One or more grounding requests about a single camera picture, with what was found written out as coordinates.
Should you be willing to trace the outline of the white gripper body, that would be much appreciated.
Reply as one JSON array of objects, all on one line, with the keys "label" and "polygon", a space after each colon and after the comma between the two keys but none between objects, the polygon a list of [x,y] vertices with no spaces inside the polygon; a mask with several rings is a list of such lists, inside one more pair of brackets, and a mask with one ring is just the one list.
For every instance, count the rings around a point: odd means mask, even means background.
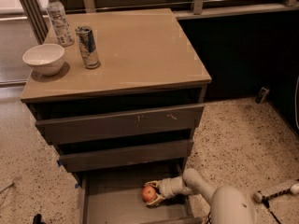
[{"label": "white gripper body", "polygon": [[159,184],[159,192],[166,199],[171,199],[179,195],[183,188],[184,183],[180,176],[174,178],[165,178]]}]

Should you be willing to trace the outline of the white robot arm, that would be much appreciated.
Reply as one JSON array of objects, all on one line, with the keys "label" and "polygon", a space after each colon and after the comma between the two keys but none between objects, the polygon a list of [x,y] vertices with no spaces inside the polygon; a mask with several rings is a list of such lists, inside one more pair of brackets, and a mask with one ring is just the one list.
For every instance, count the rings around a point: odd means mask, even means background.
[{"label": "white robot arm", "polygon": [[193,168],[177,177],[149,181],[142,189],[147,206],[177,195],[201,195],[210,206],[212,224],[256,224],[253,204],[246,194],[233,186],[214,188]]}]

